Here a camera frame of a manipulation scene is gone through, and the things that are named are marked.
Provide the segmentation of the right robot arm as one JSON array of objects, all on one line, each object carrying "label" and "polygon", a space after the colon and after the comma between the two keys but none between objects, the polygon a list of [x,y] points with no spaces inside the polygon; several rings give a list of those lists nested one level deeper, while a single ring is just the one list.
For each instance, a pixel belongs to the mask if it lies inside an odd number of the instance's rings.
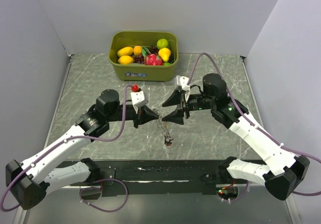
[{"label": "right robot arm", "polygon": [[175,90],[162,104],[177,108],[163,118],[164,122],[182,125],[191,111],[208,109],[212,117],[244,140],[263,160],[263,164],[228,157],[218,167],[221,181],[243,179],[265,186],[279,200],[286,200],[304,180],[310,161],[277,146],[271,135],[255,120],[249,110],[230,96],[226,82],[217,73],[203,77],[203,88],[191,94],[189,78],[177,76]]}]

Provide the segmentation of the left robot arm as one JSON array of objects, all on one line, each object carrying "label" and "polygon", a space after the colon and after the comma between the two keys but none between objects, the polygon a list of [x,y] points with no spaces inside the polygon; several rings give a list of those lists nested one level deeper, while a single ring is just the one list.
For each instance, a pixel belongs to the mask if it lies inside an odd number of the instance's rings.
[{"label": "left robot arm", "polygon": [[6,165],[6,190],[18,205],[28,210],[39,204],[46,195],[66,185],[85,182],[89,185],[99,180],[99,167],[91,159],[83,159],[71,167],[59,168],[73,152],[94,141],[104,141],[101,136],[109,130],[110,122],[132,121],[133,126],[157,120],[159,116],[147,106],[144,92],[139,89],[130,94],[130,100],[119,101],[116,90],[106,89],[87,112],[59,139],[32,157]]}]

